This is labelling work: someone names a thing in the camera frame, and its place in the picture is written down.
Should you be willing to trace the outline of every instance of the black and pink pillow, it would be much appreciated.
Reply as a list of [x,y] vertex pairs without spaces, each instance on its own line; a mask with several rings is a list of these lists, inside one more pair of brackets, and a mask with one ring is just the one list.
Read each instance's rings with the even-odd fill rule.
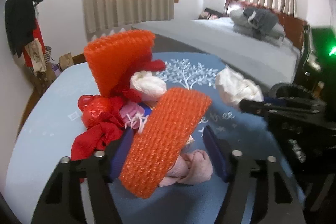
[[199,15],[198,19],[207,19],[207,20],[213,20],[223,17],[224,15],[218,11],[206,8],[204,12],[202,12]]

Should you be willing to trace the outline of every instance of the red plastic bag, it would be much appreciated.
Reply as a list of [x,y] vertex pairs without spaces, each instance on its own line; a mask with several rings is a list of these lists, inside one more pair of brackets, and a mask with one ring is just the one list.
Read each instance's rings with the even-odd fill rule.
[[112,110],[111,100],[100,95],[82,95],[78,107],[83,112],[82,121],[86,128],[97,125],[102,112]]

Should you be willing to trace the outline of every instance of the gray bed sheet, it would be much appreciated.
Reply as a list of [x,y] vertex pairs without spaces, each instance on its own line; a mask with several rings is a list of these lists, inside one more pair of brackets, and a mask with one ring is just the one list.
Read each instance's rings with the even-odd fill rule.
[[293,81],[300,51],[290,40],[286,38],[283,45],[277,47],[236,33],[233,25],[230,18],[221,18],[142,22],[133,28],[149,30],[214,54],[267,88],[279,82]]

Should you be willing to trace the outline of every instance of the black coat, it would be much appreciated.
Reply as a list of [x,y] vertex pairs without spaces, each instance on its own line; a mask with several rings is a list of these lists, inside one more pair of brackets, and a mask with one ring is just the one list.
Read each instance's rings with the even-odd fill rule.
[[34,40],[36,21],[33,0],[7,0],[5,22],[11,52],[20,57],[23,47]]

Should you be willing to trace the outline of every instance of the pink fabric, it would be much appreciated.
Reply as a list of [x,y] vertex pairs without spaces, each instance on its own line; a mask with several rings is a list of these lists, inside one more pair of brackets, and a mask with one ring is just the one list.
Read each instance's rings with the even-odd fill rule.
[[195,150],[180,155],[159,186],[164,187],[176,182],[195,185],[210,180],[212,173],[212,164],[208,154],[203,150]]
[[[134,103],[132,101],[128,101],[126,105],[124,105],[120,110],[120,116],[123,119],[124,123],[129,121],[129,118],[126,114],[130,116],[132,119],[137,113],[145,114],[145,110],[143,107],[139,106],[137,103]],[[137,129],[140,126],[140,122],[136,122],[135,126],[133,126],[133,129]]]

